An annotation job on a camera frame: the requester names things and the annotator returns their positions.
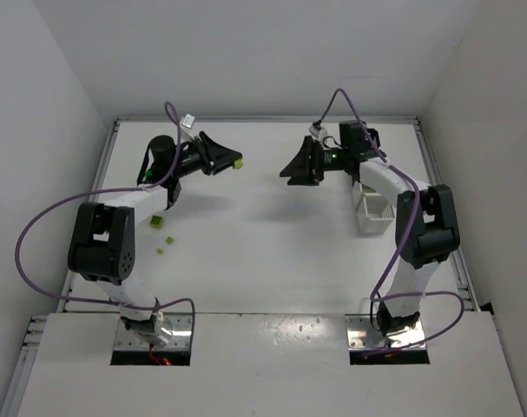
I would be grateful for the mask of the lime lego brick with hole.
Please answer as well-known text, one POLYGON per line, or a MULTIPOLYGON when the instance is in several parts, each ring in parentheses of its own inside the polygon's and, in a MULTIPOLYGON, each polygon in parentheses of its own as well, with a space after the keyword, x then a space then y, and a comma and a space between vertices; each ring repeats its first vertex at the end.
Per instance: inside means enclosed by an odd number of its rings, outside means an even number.
POLYGON ((159 215, 153 215, 149 222, 149 225, 152 228, 161 228, 163 224, 164 224, 164 218, 159 215))

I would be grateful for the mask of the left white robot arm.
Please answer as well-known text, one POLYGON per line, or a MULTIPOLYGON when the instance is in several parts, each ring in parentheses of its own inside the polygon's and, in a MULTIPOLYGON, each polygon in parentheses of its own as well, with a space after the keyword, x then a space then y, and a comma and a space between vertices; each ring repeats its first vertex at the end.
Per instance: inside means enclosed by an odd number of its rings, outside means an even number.
POLYGON ((179 142, 168 135, 150 140, 136 190, 80 205, 69 245, 69 269, 100 287, 117 306, 124 327, 151 347, 169 343, 172 331, 160 302, 135 272, 136 225, 176 203, 182 177, 197 171, 217 175, 242 165, 241 152, 220 145, 205 132, 192 136, 192 121, 192 116, 182 118, 179 142))

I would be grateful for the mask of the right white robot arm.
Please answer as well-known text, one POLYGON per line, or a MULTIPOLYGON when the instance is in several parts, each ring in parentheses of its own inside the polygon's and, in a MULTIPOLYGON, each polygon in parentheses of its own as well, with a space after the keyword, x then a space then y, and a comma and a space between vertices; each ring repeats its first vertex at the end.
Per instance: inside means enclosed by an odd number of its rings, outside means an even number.
POLYGON ((313 123, 280 177, 290 186, 317 186, 327 172, 336 171, 373 189, 396 211, 396 250, 385 269, 394 277, 385 295, 372 290, 371 315, 382 335, 412 327, 433 274, 460 244, 452 191, 418 182, 395 167, 380 148, 378 131, 357 121, 339 124, 339 144, 333 148, 326 145, 320 122, 313 123))

